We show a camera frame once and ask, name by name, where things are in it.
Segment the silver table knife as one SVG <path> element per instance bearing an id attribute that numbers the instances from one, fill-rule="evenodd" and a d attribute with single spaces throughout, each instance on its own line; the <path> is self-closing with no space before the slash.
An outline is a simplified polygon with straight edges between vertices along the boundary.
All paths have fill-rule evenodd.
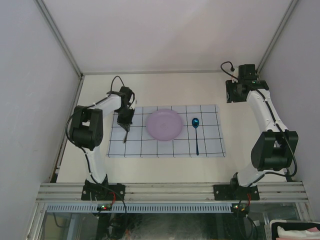
<path id="1" fill-rule="evenodd" d="M 128 134 L 129 134 L 129 131 L 126 131 L 125 136 L 122 141 L 124 144 L 127 142 Z"/>

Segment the blue checkered cloth placemat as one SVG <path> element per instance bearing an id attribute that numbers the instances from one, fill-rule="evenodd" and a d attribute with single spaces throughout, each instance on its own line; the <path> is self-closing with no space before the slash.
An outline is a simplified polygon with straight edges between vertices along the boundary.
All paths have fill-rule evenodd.
<path id="1" fill-rule="evenodd" d="M 126 142 L 114 113 L 109 158 L 225 157 L 219 107 L 177 105 L 137 107 Z"/>

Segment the purple plastic plate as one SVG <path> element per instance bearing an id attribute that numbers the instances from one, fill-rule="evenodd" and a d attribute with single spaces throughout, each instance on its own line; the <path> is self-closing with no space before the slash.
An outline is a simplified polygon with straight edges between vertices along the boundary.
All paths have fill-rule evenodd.
<path id="1" fill-rule="evenodd" d="M 167 142 L 177 138 L 183 130 L 183 120 L 171 109 L 159 109 L 147 117 L 146 131 L 157 141 Z"/>

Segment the blue metallic spoon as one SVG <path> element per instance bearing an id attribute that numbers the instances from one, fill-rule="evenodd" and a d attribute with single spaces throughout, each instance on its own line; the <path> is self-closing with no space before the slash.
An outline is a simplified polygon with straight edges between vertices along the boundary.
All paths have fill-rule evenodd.
<path id="1" fill-rule="evenodd" d="M 198 156 L 200 153 L 199 153 L 199 145 L 198 145 L 198 133 L 197 133 L 197 128 L 199 127 L 200 125 L 200 121 L 198 118 L 193 118 L 192 121 L 192 126 L 193 128 L 195 129 L 195 145 L 196 145 L 196 155 Z"/>

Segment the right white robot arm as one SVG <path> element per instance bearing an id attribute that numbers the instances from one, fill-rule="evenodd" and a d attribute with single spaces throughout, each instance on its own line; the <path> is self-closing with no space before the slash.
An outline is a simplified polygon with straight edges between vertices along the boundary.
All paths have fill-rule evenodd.
<path id="1" fill-rule="evenodd" d="M 297 174 L 295 150 L 299 137 L 280 119 L 269 86 L 259 79 L 254 64 L 232 65 L 226 74 L 231 77 L 225 82 L 226 101 L 248 103 L 260 130 L 250 153 L 251 163 L 230 180 L 230 195 L 240 200 L 247 195 L 248 188 L 254 187 L 264 176 L 292 178 Z"/>

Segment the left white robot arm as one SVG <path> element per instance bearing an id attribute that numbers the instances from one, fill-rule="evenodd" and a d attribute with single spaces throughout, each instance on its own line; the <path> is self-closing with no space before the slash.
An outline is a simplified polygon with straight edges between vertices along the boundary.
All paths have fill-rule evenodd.
<path id="1" fill-rule="evenodd" d="M 117 114 L 117 124 L 125 130 L 123 142 L 127 141 L 135 113 L 135 93 L 126 86 L 119 91 L 109 91 L 106 96 L 89 106 L 77 105 L 65 126 L 67 139 L 82 150 L 87 162 L 86 181 L 95 184 L 92 194 L 98 200 L 109 196 L 108 175 L 100 144 L 104 137 L 104 118 Z"/>

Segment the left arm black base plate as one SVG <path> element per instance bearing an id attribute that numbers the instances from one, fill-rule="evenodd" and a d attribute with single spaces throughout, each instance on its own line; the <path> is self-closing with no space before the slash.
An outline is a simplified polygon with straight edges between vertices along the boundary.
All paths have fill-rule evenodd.
<path id="1" fill-rule="evenodd" d="M 124 184 L 111 184 L 107 186 L 108 189 L 98 186 L 95 183 L 85 182 L 82 188 L 82 201 L 121 201 L 124 199 L 126 193 L 126 186 Z"/>

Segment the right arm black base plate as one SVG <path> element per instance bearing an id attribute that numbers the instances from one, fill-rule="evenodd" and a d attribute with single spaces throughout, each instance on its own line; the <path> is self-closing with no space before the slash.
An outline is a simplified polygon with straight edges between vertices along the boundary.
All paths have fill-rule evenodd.
<path id="1" fill-rule="evenodd" d="M 213 185 L 214 199 L 216 201 L 259 201 L 260 194 L 258 187 L 233 187 L 230 184 Z"/>

